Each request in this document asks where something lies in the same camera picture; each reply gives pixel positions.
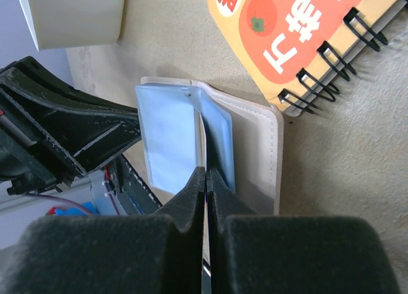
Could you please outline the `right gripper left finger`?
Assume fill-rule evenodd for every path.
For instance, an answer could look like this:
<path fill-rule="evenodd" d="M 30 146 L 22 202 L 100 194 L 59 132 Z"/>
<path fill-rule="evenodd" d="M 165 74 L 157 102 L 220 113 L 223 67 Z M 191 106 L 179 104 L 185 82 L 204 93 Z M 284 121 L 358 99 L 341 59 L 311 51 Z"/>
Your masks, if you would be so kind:
<path fill-rule="evenodd" d="M 206 173 L 144 216 L 45 216 L 22 234 L 2 293 L 200 293 Z"/>

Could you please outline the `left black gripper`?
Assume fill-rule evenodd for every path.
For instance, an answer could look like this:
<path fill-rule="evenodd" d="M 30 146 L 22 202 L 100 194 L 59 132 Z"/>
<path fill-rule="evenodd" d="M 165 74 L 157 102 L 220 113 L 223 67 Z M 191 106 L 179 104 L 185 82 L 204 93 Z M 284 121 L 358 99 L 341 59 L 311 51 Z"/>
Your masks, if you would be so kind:
<path fill-rule="evenodd" d="M 62 191 L 142 139 L 138 111 L 82 92 L 27 56 L 1 69 L 1 180 Z"/>

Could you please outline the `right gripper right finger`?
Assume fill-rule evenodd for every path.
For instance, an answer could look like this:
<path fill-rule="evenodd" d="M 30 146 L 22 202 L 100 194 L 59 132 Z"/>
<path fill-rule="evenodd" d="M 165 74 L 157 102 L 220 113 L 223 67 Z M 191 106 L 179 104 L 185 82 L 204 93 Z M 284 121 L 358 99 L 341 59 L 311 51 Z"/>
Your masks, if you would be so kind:
<path fill-rule="evenodd" d="M 364 219 L 257 214 L 207 173 L 213 293 L 399 293 L 381 240 Z"/>

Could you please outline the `white oblong plastic tray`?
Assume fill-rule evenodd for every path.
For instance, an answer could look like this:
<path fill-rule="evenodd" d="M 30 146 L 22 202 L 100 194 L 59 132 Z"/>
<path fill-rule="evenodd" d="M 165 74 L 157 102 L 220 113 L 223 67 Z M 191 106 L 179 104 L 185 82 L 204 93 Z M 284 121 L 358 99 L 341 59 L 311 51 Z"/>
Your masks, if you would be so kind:
<path fill-rule="evenodd" d="M 114 43 L 125 0 L 19 0 L 37 51 Z"/>

